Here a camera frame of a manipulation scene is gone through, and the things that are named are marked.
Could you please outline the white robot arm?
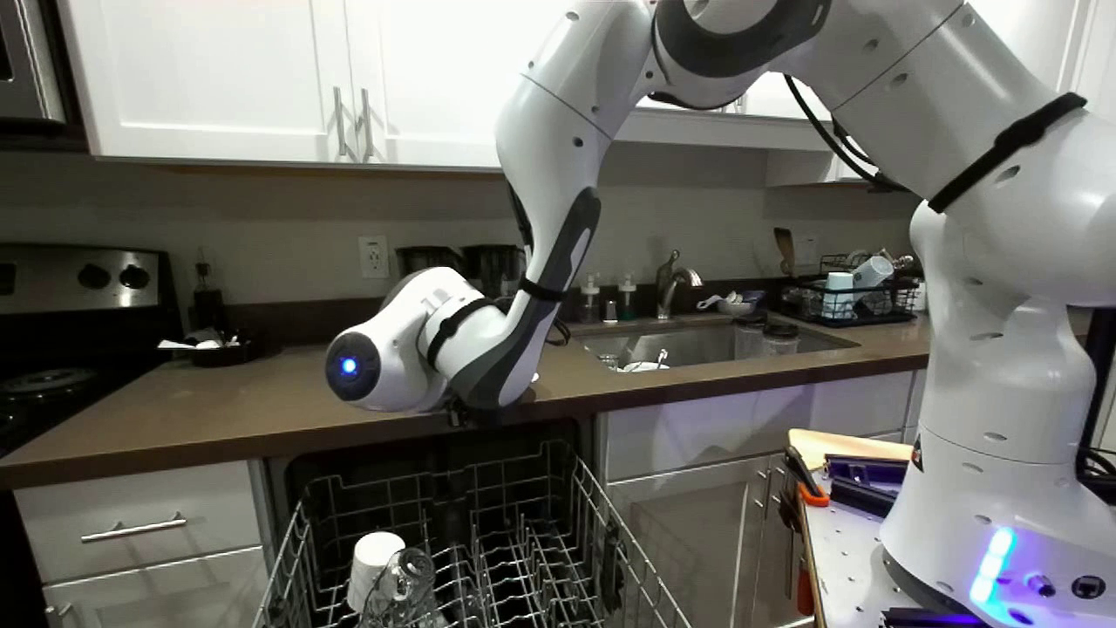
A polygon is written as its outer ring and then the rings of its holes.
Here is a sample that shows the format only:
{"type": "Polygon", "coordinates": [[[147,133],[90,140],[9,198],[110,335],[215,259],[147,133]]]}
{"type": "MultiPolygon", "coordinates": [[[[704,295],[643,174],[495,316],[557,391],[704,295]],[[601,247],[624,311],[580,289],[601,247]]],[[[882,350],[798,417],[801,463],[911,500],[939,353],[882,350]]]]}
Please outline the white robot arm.
{"type": "Polygon", "coordinates": [[[1113,628],[1116,514],[1077,478],[1096,363],[1067,323],[1116,304],[1113,121],[1029,72],[965,0],[741,0],[741,13],[727,32],[682,0],[572,0],[495,126],[525,238],[514,302],[423,270],[332,340],[329,389],[362,410],[518,400],[636,104],[722,109],[776,71],[917,197],[930,353],[887,559],[993,628],[1113,628]]]}

